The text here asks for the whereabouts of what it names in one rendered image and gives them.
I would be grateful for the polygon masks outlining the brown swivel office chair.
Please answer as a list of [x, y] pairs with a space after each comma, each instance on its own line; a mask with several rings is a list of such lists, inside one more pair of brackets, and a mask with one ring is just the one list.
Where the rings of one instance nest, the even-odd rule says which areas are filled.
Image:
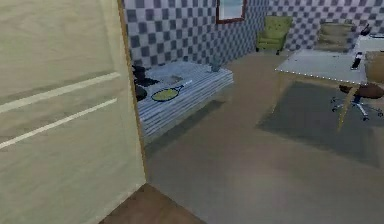
[[[348, 87], [345, 85], [339, 85], [339, 90], [345, 94], [348, 94], [350, 92], [351, 88], [352, 87]], [[369, 120], [368, 112], [366, 111], [366, 109], [377, 112], [378, 117], [383, 117], [384, 112], [382, 109], [374, 108], [374, 107], [370, 106], [369, 104], [364, 103], [362, 100], [363, 99], [377, 100], [377, 99], [381, 99], [383, 97], [384, 97], [384, 89], [382, 87], [380, 87], [379, 85], [374, 84], [374, 83], [368, 83], [366, 85], [361, 85], [358, 88], [358, 90], [354, 94], [354, 98], [350, 101], [350, 103], [351, 103], [352, 107], [357, 107], [361, 111], [361, 113], [363, 115], [362, 119], [363, 119], [363, 121], [366, 121], [366, 120]], [[335, 103], [337, 101], [341, 102], [341, 99], [336, 98], [336, 97], [332, 97], [330, 102]], [[342, 108], [342, 107], [343, 107], [343, 103], [338, 104], [338, 105], [334, 105], [333, 108], [331, 109], [331, 111], [335, 112], [339, 108]]]

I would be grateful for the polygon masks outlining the white desk with wooden legs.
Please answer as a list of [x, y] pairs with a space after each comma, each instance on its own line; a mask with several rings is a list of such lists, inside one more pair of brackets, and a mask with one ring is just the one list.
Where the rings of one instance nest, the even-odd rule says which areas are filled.
[[366, 85], [368, 82], [365, 69], [362, 67], [364, 60], [362, 57], [359, 60], [359, 65], [352, 69], [355, 61], [353, 53], [309, 49], [295, 51], [274, 69], [278, 74], [276, 98], [279, 98], [285, 75], [292, 75], [294, 79], [312, 79], [350, 87], [339, 115], [337, 130], [340, 131], [354, 94], [361, 85]]

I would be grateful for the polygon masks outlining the beige room door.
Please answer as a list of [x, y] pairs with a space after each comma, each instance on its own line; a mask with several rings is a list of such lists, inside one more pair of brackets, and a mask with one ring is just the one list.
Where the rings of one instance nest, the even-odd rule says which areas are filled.
[[122, 0], [0, 0], [0, 224], [99, 224], [145, 182]]

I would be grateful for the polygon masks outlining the black remote control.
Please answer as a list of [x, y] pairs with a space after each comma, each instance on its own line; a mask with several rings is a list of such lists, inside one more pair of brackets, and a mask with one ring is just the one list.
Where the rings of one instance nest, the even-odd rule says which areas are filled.
[[356, 69], [358, 69], [358, 67], [359, 67], [359, 64], [360, 64], [360, 62], [361, 62], [361, 59], [362, 59], [362, 52], [358, 52], [358, 53], [356, 53], [356, 55], [355, 55], [355, 58], [354, 58], [354, 61], [353, 61], [353, 63], [352, 63], [352, 65], [351, 65], [351, 70], [356, 70]]

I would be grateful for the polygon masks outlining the tan wooden chair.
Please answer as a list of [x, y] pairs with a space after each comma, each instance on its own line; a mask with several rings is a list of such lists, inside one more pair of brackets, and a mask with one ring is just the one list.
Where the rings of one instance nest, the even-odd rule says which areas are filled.
[[348, 52], [350, 49], [350, 36], [353, 31], [354, 25], [351, 23], [321, 23], [314, 49], [330, 52]]

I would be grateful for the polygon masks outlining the grey striped bed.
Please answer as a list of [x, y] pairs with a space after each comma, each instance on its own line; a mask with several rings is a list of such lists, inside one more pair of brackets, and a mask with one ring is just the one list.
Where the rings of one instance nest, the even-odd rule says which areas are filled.
[[[138, 101], [138, 114], [144, 144], [150, 144], [213, 100], [224, 98], [234, 83], [233, 72], [220, 68], [212, 72], [206, 64], [187, 61], [171, 62], [145, 72], [147, 78], [158, 80], [145, 87], [147, 97]], [[161, 89], [176, 87], [192, 80], [179, 95], [167, 102], [156, 102], [151, 95]]]

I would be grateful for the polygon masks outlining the red framed window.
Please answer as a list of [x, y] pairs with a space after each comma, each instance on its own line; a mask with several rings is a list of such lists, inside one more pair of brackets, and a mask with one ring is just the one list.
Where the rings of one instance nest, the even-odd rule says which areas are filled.
[[227, 24], [245, 19], [247, 0], [216, 0], [216, 23]]

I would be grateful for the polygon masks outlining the green tennis racket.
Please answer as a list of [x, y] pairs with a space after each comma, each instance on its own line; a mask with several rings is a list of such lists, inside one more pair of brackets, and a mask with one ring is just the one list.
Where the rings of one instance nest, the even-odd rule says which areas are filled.
[[176, 98], [180, 91], [186, 87], [187, 85], [191, 84], [192, 80], [189, 80], [185, 82], [182, 85], [176, 86], [176, 87], [170, 87], [170, 88], [165, 88], [161, 89], [151, 95], [151, 99], [156, 101], [156, 102], [167, 102], [170, 101], [174, 98]]

